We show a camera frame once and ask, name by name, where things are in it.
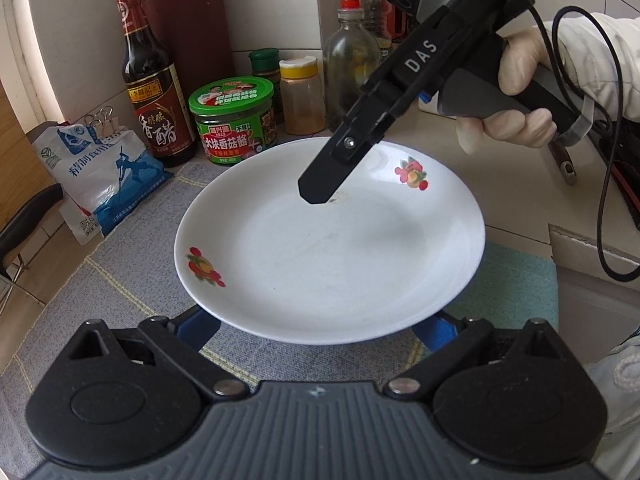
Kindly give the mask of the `white floral plate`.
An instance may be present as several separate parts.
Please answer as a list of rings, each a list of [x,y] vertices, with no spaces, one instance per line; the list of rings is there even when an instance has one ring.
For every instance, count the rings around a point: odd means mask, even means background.
[[[218,320],[288,344],[352,344],[422,322],[472,280],[485,222],[451,170],[383,142],[311,205],[297,180],[323,144],[292,141],[240,162],[186,210],[175,268]]]

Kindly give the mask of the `grey teal kitchen mat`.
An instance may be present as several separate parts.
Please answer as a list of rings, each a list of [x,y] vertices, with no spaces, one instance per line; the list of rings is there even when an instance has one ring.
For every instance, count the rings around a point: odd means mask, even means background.
[[[210,162],[189,162],[99,244],[38,316],[1,367],[1,467],[24,477],[40,461],[29,437],[26,403],[53,360],[82,322],[100,318],[111,328],[133,328],[152,315],[168,318],[192,307],[174,267],[174,237],[192,200],[222,174]],[[489,242],[471,284],[448,307],[456,318],[481,316],[518,328],[529,318],[558,322],[558,280],[545,258]],[[260,380],[384,384],[420,361],[423,344],[404,332],[334,347],[279,344],[225,325],[204,356],[250,385]]]

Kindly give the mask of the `clear bottle red cap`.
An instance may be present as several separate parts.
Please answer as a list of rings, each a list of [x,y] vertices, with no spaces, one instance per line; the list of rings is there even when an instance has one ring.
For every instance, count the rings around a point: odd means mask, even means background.
[[[337,10],[340,28],[323,46],[326,126],[335,131],[361,94],[361,86],[378,68],[378,43],[363,26],[359,0],[343,0]]]

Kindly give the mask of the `yellow lid spice jar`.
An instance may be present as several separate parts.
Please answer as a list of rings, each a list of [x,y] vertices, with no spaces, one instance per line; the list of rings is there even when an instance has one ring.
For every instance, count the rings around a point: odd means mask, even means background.
[[[326,126],[323,86],[318,60],[313,56],[279,62],[285,130],[292,136],[310,136]]]

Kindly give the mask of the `green cap small jar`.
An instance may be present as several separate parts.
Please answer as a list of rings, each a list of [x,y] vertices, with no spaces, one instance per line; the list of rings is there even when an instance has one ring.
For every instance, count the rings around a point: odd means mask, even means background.
[[[280,51],[277,48],[257,49],[248,55],[252,74],[269,80],[273,85],[272,107],[276,124],[284,123],[284,111],[281,96]]]

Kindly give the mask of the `green lid sauce jar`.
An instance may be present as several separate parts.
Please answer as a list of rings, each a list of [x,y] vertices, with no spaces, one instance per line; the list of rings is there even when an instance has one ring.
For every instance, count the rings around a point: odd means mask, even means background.
[[[255,76],[217,80],[189,98],[207,158],[232,166],[260,154],[277,142],[273,83]]]

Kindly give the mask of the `white jacket sleeve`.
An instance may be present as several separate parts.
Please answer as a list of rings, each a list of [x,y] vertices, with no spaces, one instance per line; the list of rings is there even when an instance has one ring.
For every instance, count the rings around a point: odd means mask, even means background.
[[[639,121],[640,28],[638,18],[611,18],[595,13],[611,41],[623,75],[623,118]],[[562,60],[576,86],[615,118],[618,111],[615,62],[604,38],[588,18],[562,18],[559,26]]]

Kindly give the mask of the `white blue salt bag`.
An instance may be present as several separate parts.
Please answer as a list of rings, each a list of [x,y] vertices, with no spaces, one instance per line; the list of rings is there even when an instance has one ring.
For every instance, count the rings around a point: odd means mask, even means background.
[[[101,139],[81,124],[51,126],[34,142],[40,162],[68,197],[110,234],[131,211],[171,178],[135,132]]]

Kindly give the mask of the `red knife block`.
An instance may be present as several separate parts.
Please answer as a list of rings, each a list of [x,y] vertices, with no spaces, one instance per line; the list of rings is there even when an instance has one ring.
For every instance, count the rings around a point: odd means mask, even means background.
[[[224,0],[143,0],[142,8],[185,96],[235,74]]]

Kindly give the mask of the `dark vinegar bottle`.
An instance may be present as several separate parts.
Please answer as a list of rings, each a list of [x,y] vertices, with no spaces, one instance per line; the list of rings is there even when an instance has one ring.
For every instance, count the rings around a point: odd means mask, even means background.
[[[126,46],[122,79],[143,140],[164,166],[180,166],[198,146],[175,64],[152,32],[142,0],[116,4]]]

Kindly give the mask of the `bamboo cutting board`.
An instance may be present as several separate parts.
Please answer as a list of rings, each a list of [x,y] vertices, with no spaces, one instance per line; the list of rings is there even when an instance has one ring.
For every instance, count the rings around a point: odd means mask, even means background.
[[[32,196],[53,184],[0,89],[0,226]]]

